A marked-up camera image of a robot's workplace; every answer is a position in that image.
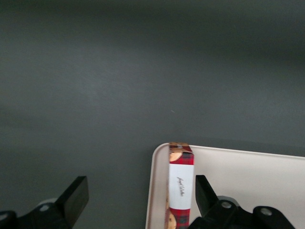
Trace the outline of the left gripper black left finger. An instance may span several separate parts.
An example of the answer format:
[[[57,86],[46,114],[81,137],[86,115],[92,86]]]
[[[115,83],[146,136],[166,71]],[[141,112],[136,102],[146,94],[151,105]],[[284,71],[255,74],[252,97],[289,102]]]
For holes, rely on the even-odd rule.
[[[89,201],[88,179],[78,176],[56,199],[38,205],[18,217],[15,211],[0,213],[2,229],[72,229]]]

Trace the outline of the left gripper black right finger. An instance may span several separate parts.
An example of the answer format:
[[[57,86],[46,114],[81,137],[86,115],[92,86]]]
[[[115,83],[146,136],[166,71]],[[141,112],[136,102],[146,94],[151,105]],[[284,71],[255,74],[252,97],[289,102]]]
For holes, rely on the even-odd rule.
[[[195,199],[200,216],[190,229],[293,229],[293,224],[276,208],[257,206],[252,213],[233,198],[217,196],[206,176],[195,177]]]

